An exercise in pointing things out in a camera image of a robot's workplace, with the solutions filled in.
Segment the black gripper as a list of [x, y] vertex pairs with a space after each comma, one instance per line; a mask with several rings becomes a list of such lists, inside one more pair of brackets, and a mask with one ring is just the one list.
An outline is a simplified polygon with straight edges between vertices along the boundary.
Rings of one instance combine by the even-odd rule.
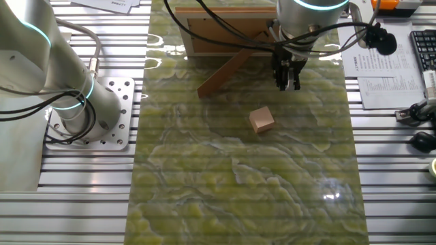
[[[280, 91], [285, 91], [290, 83], [295, 91], [300, 90], [299, 75], [306, 65], [308, 58], [292, 54], [278, 44], [275, 44], [274, 52], [271, 63], [276, 75], [277, 88]], [[289, 71], [287, 69], [282, 69], [286, 65], [289, 65], [292, 69]]]

